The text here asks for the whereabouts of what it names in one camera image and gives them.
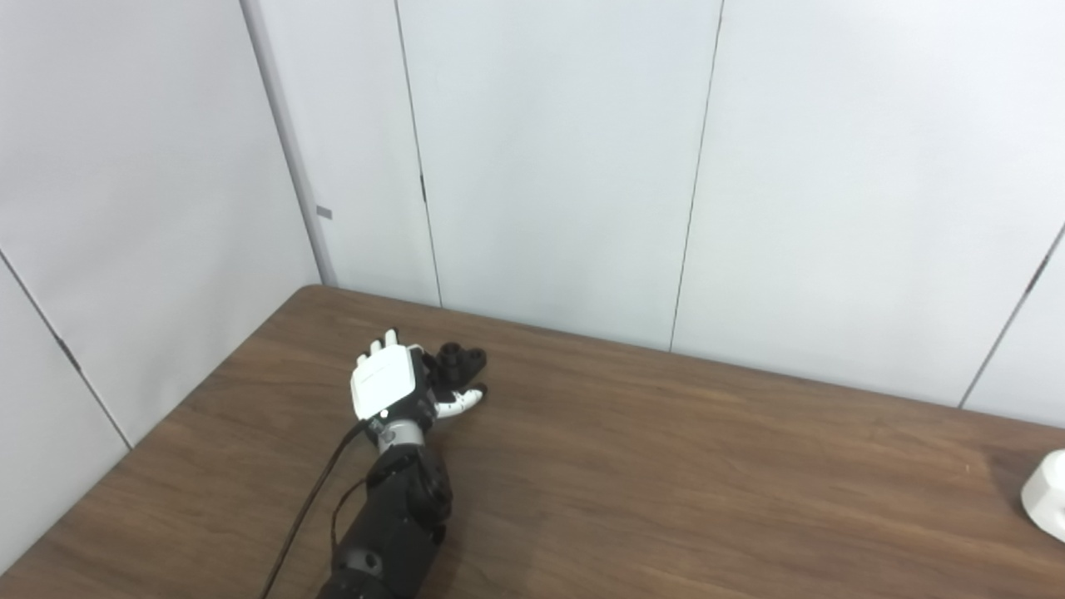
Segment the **white and black left hand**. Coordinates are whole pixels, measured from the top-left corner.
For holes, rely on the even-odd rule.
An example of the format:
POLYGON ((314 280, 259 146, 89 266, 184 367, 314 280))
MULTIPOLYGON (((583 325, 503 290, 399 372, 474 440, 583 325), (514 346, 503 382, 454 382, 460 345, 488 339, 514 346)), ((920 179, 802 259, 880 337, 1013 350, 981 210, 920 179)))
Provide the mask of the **white and black left hand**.
POLYGON ((397 329, 387 329, 357 358, 350 379, 354 412, 383 425, 411 420, 426 431, 484 401, 488 387, 475 379, 486 365, 482 349, 450 342, 433 355, 422 345, 403 344, 397 329))

